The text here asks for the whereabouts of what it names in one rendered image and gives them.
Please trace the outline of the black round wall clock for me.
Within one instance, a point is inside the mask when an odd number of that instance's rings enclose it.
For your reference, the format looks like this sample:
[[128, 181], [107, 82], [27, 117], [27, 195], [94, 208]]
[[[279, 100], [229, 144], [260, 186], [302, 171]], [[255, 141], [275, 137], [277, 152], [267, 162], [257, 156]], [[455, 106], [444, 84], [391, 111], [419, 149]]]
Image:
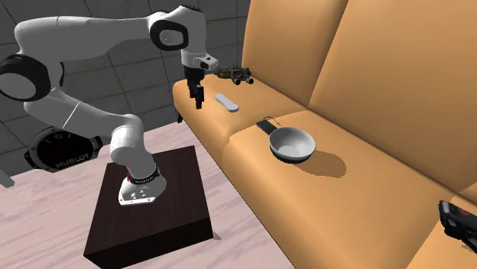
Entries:
[[24, 159], [34, 168], [55, 173], [97, 158], [102, 148], [99, 136], [83, 136], [49, 127], [37, 133]]

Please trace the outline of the orange sofa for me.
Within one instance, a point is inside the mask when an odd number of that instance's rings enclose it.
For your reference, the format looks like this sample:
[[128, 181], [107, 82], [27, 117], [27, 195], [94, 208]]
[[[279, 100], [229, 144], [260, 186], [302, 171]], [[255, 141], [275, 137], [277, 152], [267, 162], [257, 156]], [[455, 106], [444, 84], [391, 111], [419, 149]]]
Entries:
[[[253, 84], [174, 105], [297, 269], [477, 269], [438, 210], [477, 215], [477, 0], [251, 0], [242, 55]], [[264, 118], [316, 150], [278, 160]]]

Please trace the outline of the dark brown robot stand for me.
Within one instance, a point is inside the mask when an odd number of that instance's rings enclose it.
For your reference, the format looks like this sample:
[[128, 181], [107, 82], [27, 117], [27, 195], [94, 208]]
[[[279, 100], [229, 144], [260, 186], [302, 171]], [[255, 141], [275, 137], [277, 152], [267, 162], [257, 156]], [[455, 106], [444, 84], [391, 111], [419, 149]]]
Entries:
[[83, 253], [101, 269], [122, 269], [213, 236], [195, 148], [163, 151], [154, 159], [167, 187], [154, 202], [138, 206], [118, 202], [125, 167], [105, 168]]

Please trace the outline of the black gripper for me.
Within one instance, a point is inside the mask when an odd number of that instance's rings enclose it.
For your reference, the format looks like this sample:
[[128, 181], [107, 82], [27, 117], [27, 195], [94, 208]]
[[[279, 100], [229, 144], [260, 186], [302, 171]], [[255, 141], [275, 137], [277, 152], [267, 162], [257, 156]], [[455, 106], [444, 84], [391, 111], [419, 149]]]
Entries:
[[190, 98], [195, 98], [196, 109], [202, 108], [202, 103], [204, 102], [204, 89], [200, 85], [201, 81], [204, 79], [205, 70], [200, 68], [190, 68], [184, 66], [184, 76], [187, 80], [188, 89], [190, 91]]

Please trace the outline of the black and red gadget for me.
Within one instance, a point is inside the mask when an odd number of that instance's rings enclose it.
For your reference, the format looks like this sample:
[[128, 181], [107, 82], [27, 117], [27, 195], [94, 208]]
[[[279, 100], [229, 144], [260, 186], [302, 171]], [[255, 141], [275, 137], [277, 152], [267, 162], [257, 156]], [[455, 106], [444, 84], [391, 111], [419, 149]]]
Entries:
[[443, 200], [439, 201], [439, 213], [445, 234], [477, 254], [477, 216]]

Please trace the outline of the white remote control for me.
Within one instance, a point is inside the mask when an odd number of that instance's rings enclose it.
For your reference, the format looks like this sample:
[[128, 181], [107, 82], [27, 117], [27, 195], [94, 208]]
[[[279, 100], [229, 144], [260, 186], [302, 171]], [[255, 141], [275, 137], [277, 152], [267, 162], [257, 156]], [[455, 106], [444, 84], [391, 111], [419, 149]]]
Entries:
[[220, 103], [228, 112], [237, 112], [239, 110], [239, 106], [229, 100], [225, 95], [222, 93], [216, 93], [214, 95], [215, 100]]

